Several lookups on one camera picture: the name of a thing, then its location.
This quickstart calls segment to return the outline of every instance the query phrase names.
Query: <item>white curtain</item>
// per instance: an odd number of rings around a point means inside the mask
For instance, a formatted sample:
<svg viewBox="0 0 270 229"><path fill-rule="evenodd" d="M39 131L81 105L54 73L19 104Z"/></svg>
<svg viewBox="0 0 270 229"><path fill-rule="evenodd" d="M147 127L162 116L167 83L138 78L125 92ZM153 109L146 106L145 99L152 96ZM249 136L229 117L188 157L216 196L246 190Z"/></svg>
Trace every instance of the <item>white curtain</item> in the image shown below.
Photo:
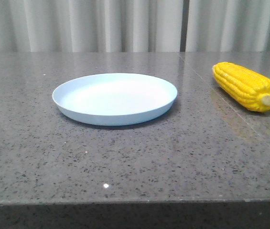
<svg viewBox="0 0 270 229"><path fill-rule="evenodd" d="M270 50L270 0L0 0L0 51Z"/></svg>

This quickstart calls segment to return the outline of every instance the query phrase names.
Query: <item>light blue plate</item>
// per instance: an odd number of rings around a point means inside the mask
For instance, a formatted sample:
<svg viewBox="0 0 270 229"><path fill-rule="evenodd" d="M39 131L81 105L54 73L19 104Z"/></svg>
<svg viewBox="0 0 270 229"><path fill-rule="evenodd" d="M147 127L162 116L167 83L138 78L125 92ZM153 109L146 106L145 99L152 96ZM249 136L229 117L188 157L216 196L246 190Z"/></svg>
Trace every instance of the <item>light blue plate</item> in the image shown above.
<svg viewBox="0 0 270 229"><path fill-rule="evenodd" d="M130 125L167 112L177 96L166 80L142 74L105 73L70 80L53 91L58 109L93 125Z"/></svg>

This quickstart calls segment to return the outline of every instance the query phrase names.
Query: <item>gray granite countertop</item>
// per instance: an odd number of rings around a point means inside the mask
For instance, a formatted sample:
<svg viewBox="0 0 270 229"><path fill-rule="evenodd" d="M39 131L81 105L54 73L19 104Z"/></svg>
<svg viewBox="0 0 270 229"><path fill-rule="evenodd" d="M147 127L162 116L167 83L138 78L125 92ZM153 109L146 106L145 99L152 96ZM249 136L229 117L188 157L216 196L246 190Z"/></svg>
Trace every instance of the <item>gray granite countertop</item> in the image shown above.
<svg viewBox="0 0 270 229"><path fill-rule="evenodd" d="M0 52L0 205L270 200L270 111L220 89L219 61L270 77L270 52ZM177 99L120 127L73 121L52 101L68 80L116 72L165 79Z"/></svg>

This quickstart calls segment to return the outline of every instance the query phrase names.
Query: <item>curtain fold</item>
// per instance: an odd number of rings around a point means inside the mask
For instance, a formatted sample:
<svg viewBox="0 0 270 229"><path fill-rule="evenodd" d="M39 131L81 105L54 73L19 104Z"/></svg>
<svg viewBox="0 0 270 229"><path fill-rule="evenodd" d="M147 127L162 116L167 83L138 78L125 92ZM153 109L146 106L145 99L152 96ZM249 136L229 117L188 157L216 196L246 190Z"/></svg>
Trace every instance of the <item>curtain fold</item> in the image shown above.
<svg viewBox="0 0 270 229"><path fill-rule="evenodd" d="M270 0L0 0L0 51L270 51Z"/></svg>

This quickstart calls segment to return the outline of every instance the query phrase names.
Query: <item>yellow corn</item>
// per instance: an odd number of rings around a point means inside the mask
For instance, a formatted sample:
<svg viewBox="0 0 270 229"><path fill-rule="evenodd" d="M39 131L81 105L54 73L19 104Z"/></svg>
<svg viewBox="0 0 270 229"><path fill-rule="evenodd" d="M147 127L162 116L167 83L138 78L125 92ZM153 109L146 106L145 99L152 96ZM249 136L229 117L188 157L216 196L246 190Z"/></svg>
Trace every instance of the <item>yellow corn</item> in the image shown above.
<svg viewBox="0 0 270 229"><path fill-rule="evenodd" d="M250 111L270 110L270 78L243 66L220 62L212 67L215 80Z"/></svg>

